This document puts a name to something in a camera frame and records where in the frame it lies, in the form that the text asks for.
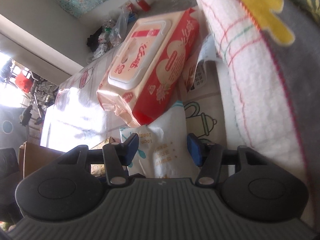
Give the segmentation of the red wet wipes pack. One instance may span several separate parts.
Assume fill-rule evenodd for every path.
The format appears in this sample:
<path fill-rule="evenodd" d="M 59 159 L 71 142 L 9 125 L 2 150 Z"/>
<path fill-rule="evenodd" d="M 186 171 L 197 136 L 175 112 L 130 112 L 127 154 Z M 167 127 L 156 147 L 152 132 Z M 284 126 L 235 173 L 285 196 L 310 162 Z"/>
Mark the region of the red wet wipes pack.
<path fill-rule="evenodd" d="M 98 87 L 103 110 L 129 127 L 161 116 L 195 46 L 198 19 L 197 7 L 139 19 Z"/>

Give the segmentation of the grey star blanket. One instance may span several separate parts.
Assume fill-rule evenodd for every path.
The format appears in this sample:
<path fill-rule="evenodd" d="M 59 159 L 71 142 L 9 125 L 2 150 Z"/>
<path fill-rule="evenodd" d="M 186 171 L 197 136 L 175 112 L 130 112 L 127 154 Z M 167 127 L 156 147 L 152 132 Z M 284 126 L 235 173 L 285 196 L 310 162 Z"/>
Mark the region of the grey star blanket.
<path fill-rule="evenodd" d="M 291 28 L 295 41 L 284 47 L 272 43 L 295 119 L 306 169 L 319 179 L 319 25 L 299 0 L 283 0 L 279 19 Z"/>

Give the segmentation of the gold tissue pack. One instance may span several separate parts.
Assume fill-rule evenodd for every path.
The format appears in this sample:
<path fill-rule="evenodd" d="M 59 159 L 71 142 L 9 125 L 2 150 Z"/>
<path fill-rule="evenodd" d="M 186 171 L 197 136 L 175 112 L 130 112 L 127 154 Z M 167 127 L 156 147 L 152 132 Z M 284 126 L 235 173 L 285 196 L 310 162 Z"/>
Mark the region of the gold tissue pack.
<path fill-rule="evenodd" d="M 98 156 L 93 160 L 91 164 L 91 175 L 95 177 L 103 177 L 105 176 L 105 166 L 104 166 L 104 157 L 103 157 L 103 146 L 106 144 L 119 144 L 120 139 L 114 137 L 108 137 L 96 146 L 92 148 L 92 150 L 98 150 Z"/>

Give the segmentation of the white cotton pad pack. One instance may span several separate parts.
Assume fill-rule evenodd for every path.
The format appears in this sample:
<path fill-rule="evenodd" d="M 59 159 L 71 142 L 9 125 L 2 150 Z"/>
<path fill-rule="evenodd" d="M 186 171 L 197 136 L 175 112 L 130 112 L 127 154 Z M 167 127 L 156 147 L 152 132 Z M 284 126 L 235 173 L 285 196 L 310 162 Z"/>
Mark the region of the white cotton pad pack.
<path fill-rule="evenodd" d="M 139 146 L 127 167 L 130 175 L 161 179 L 197 178 L 200 169 L 187 149 L 187 126 L 181 101 L 176 101 L 149 125 L 121 128 L 121 141 L 133 133 L 139 136 Z"/>

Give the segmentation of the brown cardboard box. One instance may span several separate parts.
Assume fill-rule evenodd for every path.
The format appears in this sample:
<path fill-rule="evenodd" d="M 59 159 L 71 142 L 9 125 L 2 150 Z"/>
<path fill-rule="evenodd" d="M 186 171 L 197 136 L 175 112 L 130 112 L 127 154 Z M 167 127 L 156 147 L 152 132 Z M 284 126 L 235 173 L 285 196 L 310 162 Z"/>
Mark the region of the brown cardboard box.
<path fill-rule="evenodd" d="M 43 166 L 54 161 L 64 152 L 25 142 L 18 152 L 18 165 L 22 177 L 25 178 Z"/>

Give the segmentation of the clear plastic bag clutter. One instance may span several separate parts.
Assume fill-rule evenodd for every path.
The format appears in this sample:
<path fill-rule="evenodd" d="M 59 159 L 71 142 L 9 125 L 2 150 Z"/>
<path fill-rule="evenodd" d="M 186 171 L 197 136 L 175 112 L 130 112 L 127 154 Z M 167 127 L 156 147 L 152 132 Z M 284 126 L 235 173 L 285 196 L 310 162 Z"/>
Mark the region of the clear plastic bag clutter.
<path fill-rule="evenodd" d="M 100 58 L 113 47 L 120 45 L 127 33 L 128 24 L 138 19 L 136 12 L 122 7 L 118 19 L 115 21 L 110 16 L 103 25 L 87 39 L 87 46 L 90 53 L 87 56 L 87 63 Z"/>

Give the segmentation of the red thermos bottle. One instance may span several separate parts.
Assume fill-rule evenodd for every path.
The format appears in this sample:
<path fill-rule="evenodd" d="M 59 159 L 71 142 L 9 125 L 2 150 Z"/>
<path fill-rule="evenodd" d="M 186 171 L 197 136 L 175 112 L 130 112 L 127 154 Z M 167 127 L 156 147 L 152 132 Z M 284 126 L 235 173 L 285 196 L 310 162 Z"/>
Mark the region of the red thermos bottle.
<path fill-rule="evenodd" d="M 148 12 L 150 11 L 151 7 L 150 5 L 146 2 L 146 0 L 135 0 L 136 3 L 139 5 L 139 7 L 144 11 Z"/>

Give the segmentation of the wheelchair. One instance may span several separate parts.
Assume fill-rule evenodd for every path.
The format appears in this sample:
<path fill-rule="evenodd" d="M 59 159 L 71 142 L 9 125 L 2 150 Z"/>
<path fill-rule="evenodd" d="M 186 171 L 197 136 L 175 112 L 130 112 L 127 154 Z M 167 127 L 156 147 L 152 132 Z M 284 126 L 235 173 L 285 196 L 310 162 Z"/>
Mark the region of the wheelchair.
<path fill-rule="evenodd" d="M 15 85 L 29 98 L 28 106 L 20 116 L 20 124 L 24 127 L 29 124 L 33 106 L 36 107 L 39 115 L 34 124 L 42 124 L 47 108 L 55 102 L 59 87 L 31 71 L 28 71 L 26 75 L 20 72 L 16 76 Z"/>

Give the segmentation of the white checked quilt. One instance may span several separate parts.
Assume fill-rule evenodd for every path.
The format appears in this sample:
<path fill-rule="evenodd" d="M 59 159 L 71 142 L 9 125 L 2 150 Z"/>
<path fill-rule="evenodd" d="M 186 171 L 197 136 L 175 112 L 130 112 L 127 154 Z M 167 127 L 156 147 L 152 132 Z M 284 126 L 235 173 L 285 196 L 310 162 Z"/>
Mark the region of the white checked quilt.
<path fill-rule="evenodd" d="M 228 142 L 239 141 L 306 181 L 300 146 L 276 65 L 252 16 L 239 0 L 197 0 L 222 63 L 217 66 Z"/>

